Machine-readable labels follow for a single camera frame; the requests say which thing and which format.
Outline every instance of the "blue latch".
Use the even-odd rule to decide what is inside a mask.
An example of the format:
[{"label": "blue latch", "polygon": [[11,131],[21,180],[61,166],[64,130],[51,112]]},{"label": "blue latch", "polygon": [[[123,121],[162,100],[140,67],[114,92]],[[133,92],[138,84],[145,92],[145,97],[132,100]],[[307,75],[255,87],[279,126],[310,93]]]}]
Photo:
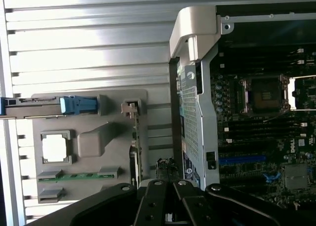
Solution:
[{"label": "blue latch", "polygon": [[64,115],[78,115],[83,112],[97,112],[96,98],[83,96],[65,96],[60,98],[61,112]]},{"label": "blue latch", "polygon": [[0,97],[0,116],[5,115],[5,97]]},{"label": "blue latch", "polygon": [[266,183],[272,183],[272,181],[281,177],[281,173],[278,172],[275,176],[269,176],[268,174],[263,173],[263,176],[266,178]]}]

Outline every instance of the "metal bracket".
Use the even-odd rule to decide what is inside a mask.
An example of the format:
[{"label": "metal bracket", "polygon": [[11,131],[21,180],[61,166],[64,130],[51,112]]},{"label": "metal bracket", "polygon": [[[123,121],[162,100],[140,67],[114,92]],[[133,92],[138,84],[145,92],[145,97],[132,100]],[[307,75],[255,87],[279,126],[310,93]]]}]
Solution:
[{"label": "metal bracket", "polygon": [[131,119],[135,118],[135,113],[138,113],[137,106],[135,103],[122,103],[121,104],[121,112],[125,116],[129,116]]},{"label": "metal bracket", "polygon": [[221,37],[221,18],[215,6],[183,8],[177,17],[170,40],[171,58],[179,56],[186,41],[189,60],[201,60]]},{"label": "metal bracket", "polygon": [[134,225],[137,226],[160,226],[164,225],[166,214],[166,181],[151,181],[142,198]]},{"label": "metal bracket", "polygon": [[206,198],[200,195],[189,181],[175,181],[173,188],[176,192],[176,200],[178,200],[176,202],[176,209],[179,210],[178,215],[188,215],[190,217],[178,218],[177,220],[190,220],[194,226],[222,225],[217,213],[210,208]]}]

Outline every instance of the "chipset heatsink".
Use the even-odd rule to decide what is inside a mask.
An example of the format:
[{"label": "chipset heatsink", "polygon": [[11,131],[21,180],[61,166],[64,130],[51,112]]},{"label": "chipset heatsink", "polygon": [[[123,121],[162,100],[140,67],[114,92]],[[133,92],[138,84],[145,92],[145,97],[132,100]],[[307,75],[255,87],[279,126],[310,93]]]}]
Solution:
[{"label": "chipset heatsink", "polygon": [[283,75],[260,76],[240,80],[244,88],[243,114],[249,116],[278,115],[289,111],[287,86]]},{"label": "chipset heatsink", "polygon": [[289,190],[308,187],[307,165],[294,164],[285,166],[285,187]]}]

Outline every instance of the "green circuit board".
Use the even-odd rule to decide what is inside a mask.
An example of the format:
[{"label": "green circuit board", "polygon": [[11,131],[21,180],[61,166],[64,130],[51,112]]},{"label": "green circuit board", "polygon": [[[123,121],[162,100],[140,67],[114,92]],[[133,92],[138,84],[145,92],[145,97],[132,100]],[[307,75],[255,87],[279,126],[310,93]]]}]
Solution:
[{"label": "green circuit board", "polygon": [[210,70],[222,184],[282,208],[316,208],[315,51],[219,48]]},{"label": "green circuit board", "polygon": [[72,181],[72,180],[95,180],[114,178],[114,175],[98,175],[98,173],[77,173],[77,174],[61,174],[56,178],[39,179],[39,182],[52,182],[52,181]]}]

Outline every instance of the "silver metal frame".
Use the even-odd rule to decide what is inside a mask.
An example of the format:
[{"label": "silver metal frame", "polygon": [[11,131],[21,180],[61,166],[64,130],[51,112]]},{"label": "silver metal frame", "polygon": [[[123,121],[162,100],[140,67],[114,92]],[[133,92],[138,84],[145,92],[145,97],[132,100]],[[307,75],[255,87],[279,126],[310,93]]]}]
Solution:
[{"label": "silver metal frame", "polygon": [[[0,0],[0,45],[3,72],[0,74],[0,95],[13,96],[8,33],[4,0]],[[25,210],[20,170],[20,156],[16,133],[16,121],[4,120],[3,125],[5,146],[0,147],[1,171],[5,201],[5,216],[7,225],[24,225]]]},{"label": "silver metal frame", "polygon": [[188,41],[189,60],[201,60],[220,38],[220,27],[216,23],[219,18],[216,16],[215,6],[182,9],[169,41],[171,58],[179,56],[183,45]]}]

